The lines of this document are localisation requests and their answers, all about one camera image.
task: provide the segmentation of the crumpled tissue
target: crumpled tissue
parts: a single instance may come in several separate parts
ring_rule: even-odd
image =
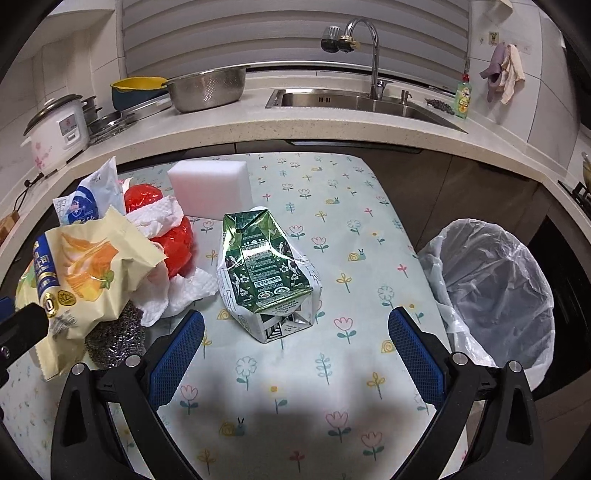
[[[125,217],[147,238],[162,236],[181,224],[184,213],[175,197],[167,196],[150,205],[138,208]],[[218,291],[217,279],[194,264],[195,252],[189,271],[183,277],[168,279],[168,269],[160,262],[142,280],[133,292],[131,301],[144,312],[141,324],[150,327],[161,317],[171,317],[182,312],[195,300]]]

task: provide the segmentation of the colander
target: colander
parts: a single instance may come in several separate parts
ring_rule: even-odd
[[[246,65],[190,73],[166,82],[170,98],[181,113],[236,102],[244,91]]]

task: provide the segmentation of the yellow food wrapper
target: yellow food wrapper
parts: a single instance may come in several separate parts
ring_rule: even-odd
[[[117,210],[47,231],[18,282],[16,307],[45,308],[49,332],[35,348],[46,380],[68,372],[85,353],[84,338],[115,320],[131,292],[166,256]]]

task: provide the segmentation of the trash can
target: trash can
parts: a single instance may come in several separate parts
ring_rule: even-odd
[[[554,353],[554,298],[528,248],[492,223],[450,223],[418,254],[454,351],[478,365],[517,360],[530,388]]]

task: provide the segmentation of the purple cloth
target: purple cloth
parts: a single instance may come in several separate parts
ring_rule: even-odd
[[[486,70],[480,72],[480,76],[488,79],[488,95],[486,99],[492,102],[495,96],[496,88],[501,82],[501,65],[505,60],[506,46],[505,42],[499,43],[492,54],[491,63]]]

